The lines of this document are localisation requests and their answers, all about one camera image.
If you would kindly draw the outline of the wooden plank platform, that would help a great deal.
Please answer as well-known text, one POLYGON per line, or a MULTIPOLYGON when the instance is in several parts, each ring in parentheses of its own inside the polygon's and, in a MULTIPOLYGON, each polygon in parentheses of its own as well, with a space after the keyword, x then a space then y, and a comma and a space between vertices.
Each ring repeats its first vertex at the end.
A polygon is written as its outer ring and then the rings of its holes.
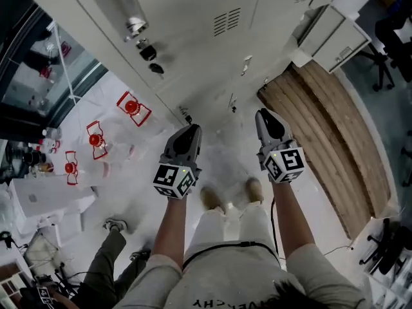
POLYGON ((311 61, 287 67, 257 97, 285 119, 351 240, 378 218, 390 197, 375 141, 348 91, 311 61))

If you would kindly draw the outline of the person's light trousers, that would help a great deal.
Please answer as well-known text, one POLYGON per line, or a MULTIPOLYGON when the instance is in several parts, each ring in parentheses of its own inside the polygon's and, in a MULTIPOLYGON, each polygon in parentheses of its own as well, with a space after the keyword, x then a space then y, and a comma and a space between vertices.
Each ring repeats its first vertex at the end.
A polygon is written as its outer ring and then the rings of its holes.
POLYGON ((226 215, 218 210, 202 214, 184 256, 184 267, 192 261, 221 248, 263 248, 279 260, 268 227, 268 214, 261 203, 249 203, 239 218, 239 238, 225 241, 226 215))

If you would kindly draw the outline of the clear water jug red cap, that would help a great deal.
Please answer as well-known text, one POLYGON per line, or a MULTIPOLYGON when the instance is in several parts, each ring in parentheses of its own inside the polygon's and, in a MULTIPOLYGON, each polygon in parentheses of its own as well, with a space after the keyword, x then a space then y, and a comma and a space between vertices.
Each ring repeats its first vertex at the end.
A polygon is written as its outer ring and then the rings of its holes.
POLYGON ((125 91, 118 99, 116 112, 130 129, 138 129, 151 136, 160 135, 166 130, 164 122, 159 120, 132 91, 125 91))
POLYGON ((105 161, 94 160, 81 151, 66 151, 65 157, 64 170, 70 186, 79 189, 95 187, 109 177, 110 164, 105 161))
POLYGON ((95 120, 86 126, 94 161, 122 163, 135 153, 131 133, 118 119, 95 120))

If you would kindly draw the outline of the person's left forearm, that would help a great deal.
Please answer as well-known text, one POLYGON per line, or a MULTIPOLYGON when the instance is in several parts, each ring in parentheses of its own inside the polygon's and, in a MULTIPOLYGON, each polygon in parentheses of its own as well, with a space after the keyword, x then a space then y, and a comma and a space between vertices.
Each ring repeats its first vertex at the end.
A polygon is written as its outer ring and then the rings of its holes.
POLYGON ((162 222, 156 234, 151 255, 162 255, 182 268, 185 249, 187 197, 168 198, 162 222))

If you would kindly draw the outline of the person's right forearm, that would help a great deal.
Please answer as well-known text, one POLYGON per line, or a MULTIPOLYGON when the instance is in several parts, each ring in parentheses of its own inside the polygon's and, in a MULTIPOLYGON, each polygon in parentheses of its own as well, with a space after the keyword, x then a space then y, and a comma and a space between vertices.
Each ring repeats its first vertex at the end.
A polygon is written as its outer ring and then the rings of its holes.
POLYGON ((314 236, 289 183, 272 183, 279 233, 285 258, 315 244, 314 236))

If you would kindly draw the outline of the black office chair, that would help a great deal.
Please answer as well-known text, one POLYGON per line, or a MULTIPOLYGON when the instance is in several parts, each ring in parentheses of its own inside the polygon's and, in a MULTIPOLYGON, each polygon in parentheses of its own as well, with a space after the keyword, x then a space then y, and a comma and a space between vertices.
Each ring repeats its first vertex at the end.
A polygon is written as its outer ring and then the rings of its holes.
POLYGON ((368 242, 376 245, 374 251, 366 258, 359 261, 359 265, 367 265, 373 262, 371 273, 376 270, 382 275, 386 275, 394 265, 398 265, 398 271, 405 264, 406 260, 400 260, 403 250, 412 251, 412 231, 399 221, 391 221, 384 218, 382 230, 378 237, 368 235, 368 242))
POLYGON ((387 88, 393 89, 395 87, 391 73, 386 65, 388 59, 391 59, 391 67, 398 68, 406 82, 412 81, 412 37, 409 42, 403 43, 395 33, 395 30, 399 30, 404 26, 405 21, 402 17, 392 15, 376 22, 375 35, 384 45, 385 54, 379 52, 372 43, 368 44, 371 52, 361 50, 356 54, 356 56, 365 57, 373 61, 374 65, 378 67, 379 81, 372 86, 376 92, 382 89, 385 75, 389 80, 387 88))

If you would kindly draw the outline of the person's grey t-shirt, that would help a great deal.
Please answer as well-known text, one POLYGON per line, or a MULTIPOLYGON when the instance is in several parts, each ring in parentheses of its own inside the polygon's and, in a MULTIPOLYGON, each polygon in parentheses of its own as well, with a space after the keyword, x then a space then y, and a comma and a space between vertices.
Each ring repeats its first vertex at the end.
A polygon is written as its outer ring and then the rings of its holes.
POLYGON ((288 257, 286 269, 259 247, 211 250, 185 270, 156 254, 113 309, 258 309, 274 304, 283 282, 329 309, 368 307, 362 292, 309 244, 288 257))

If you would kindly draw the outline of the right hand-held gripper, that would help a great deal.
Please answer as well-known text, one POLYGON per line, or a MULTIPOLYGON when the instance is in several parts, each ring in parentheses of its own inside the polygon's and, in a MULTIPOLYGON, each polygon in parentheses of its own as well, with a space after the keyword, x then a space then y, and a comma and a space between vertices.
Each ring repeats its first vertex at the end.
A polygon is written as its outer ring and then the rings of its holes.
POLYGON ((266 108, 256 112, 255 123, 262 145, 257 154, 261 170, 266 171, 274 183, 290 183, 298 178, 306 167, 306 160, 303 148, 293 140, 288 125, 266 108))

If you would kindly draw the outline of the white foam box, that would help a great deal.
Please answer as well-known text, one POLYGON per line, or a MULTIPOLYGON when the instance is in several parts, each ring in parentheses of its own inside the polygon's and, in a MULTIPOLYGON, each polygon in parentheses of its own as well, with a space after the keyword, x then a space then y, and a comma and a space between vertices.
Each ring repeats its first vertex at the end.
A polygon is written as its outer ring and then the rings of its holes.
POLYGON ((68 185, 65 176, 14 178, 9 186, 13 223, 20 234, 60 222, 67 214, 83 213, 96 199, 91 188, 68 185))

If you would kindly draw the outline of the person's right beige shoe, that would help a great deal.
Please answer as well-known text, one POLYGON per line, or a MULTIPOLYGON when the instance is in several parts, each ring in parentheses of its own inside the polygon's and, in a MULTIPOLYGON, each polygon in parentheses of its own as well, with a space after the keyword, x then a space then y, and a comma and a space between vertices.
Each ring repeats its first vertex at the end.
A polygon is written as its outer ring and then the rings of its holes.
POLYGON ((250 203, 263 203, 263 189, 257 178, 251 177, 245 182, 245 192, 250 203))

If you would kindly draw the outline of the person's left beige shoe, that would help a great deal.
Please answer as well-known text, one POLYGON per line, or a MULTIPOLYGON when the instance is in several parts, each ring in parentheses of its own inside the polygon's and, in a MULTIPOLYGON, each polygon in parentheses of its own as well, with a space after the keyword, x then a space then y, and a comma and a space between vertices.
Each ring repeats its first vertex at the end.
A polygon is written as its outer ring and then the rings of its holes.
POLYGON ((212 187, 204 186, 200 191, 200 199, 206 211, 215 209, 225 213, 225 205, 212 187))

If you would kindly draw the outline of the grey metal locker cabinet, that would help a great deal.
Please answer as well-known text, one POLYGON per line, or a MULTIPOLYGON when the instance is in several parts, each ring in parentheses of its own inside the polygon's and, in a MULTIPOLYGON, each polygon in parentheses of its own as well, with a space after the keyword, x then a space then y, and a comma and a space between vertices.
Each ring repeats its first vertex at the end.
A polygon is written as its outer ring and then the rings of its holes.
POLYGON ((242 103, 281 74, 299 54, 299 41, 326 5, 346 17, 356 0, 34 0, 94 58, 158 115, 182 123, 157 93, 193 62, 230 52, 254 56, 242 103), (163 78, 151 72, 136 42, 157 51, 163 78))

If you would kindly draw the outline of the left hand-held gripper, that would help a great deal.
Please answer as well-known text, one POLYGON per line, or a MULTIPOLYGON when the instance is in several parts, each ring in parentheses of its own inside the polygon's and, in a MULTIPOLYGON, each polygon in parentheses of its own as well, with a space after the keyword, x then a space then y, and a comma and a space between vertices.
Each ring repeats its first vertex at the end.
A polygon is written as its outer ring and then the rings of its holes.
POLYGON ((168 139, 153 180, 161 195, 181 200, 191 192, 201 172, 196 164, 201 141, 202 129, 198 124, 188 125, 168 139))

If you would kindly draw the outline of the cluster of small bottles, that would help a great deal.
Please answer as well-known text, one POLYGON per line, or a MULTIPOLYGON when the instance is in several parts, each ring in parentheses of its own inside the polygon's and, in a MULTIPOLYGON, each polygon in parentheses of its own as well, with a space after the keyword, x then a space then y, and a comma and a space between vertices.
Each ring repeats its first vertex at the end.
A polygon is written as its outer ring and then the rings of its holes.
POLYGON ((62 131, 59 127, 47 127, 43 129, 42 135, 43 138, 37 143, 28 143, 28 151, 23 154, 23 162, 29 170, 28 177, 38 178, 54 173, 52 156, 61 147, 62 131))

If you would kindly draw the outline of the black key bunch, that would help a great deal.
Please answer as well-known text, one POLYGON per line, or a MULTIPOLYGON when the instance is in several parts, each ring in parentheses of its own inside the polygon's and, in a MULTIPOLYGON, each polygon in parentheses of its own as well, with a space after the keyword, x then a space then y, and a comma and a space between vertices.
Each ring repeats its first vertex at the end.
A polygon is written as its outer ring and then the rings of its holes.
POLYGON ((164 69, 156 62, 157 51, 154 46, 149 44, 147 39, 140 39, 136 42, 136 48, 138 49, 141 58, 149 63, 149 70, 163 78, 164 69))

